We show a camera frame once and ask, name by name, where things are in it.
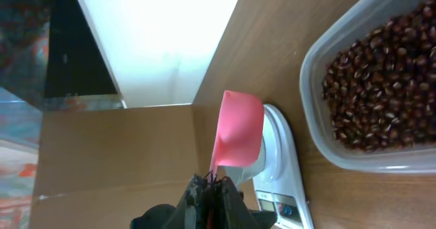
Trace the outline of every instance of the wooden table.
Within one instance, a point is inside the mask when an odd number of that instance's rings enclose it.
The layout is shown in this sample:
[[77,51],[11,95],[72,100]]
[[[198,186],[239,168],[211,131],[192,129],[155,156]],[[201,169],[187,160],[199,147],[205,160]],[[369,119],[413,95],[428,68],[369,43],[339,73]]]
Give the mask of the wooden table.
[[[357,1],[238,1],[193,106],[200,168],[208,170],[223,91],[252,93],[280,108],[292,126],[316,228],[436,228],[435,175],[340,169],[309,134],[300,66],[318,37]],[[255,204],[254,197],[246,199]]]

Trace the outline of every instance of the scale weighing platform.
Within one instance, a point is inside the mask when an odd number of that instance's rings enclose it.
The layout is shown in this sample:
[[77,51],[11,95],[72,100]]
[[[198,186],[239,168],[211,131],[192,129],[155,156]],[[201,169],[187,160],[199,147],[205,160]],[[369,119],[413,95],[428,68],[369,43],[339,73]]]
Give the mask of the scale weighing platform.
[[275,212],[275,225],[280,228],[312,229],[291,129],[277,108],[265,104],[264,109],[265,163],[263,171],[253,177],[260,210]]

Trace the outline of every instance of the white wall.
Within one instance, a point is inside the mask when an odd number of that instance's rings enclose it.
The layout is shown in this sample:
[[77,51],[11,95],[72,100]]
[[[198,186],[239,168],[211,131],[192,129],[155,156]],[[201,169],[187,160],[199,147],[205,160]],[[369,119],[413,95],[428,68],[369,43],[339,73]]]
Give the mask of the white wall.
[[192,103],[238,0],[79,0],[127,107]]

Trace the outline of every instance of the cardboard box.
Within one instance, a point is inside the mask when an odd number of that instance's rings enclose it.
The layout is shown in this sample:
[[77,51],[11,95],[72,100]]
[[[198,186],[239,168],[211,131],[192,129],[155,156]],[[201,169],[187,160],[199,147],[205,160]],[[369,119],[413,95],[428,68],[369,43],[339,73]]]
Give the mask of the cardboard box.
[[30,228],[129,228],[194,173],[191,106],[46,113]]

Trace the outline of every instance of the white kitchen scale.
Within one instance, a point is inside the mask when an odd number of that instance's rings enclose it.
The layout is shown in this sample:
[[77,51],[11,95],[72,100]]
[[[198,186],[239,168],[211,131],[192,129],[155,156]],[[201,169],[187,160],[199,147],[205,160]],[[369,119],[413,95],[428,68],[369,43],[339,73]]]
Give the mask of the white kitchen scale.
[[258,160],[247,168],[225,167],[227,175],[237,185],[253,177],[260,210],[275,212],[276,226],[312,229],[291,129],[277,108],[264,104],[264,109]]

